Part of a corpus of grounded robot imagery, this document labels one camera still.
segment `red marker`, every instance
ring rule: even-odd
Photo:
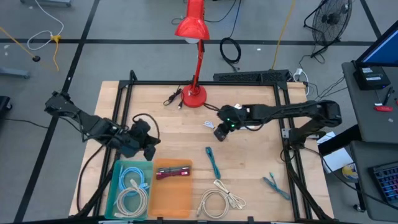
[[[391,106],[375,106],[374,109],[376,111],[380,111],[380,112],[391,112],[392,111]]]

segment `lamp base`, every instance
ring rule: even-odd
[[[207,97],[205,87],[199,86],[200,91],[196,95],[189,95],[189,90],[191,88],[192,84],[189,84],[182,89],[183,94],[181,94],[181,100],[184,102],[184,104],[191,108],[196,108],[205,104]]]

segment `fan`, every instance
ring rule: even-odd
[[[324,52],[330,45],[339,42],[351,17],[352,0],[322,0],[319,6],[304,20],[304,27],[312,30],[315,44],[324,46],[311,54],[311,58]],[[312,16],[312,27],[306,21]]]

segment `label sticker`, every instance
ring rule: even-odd
[[[371,68],[362,68],[362,72],[363,73],[371,73],[373,71],[371,70]]]
[[[380,80],[380,77],[370,77],[370,78],[366,78],[367,81],[372,81],[372,80]]]

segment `computer screen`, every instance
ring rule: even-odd
[[[363,65],[398,67],[398,21],[358,59]]]

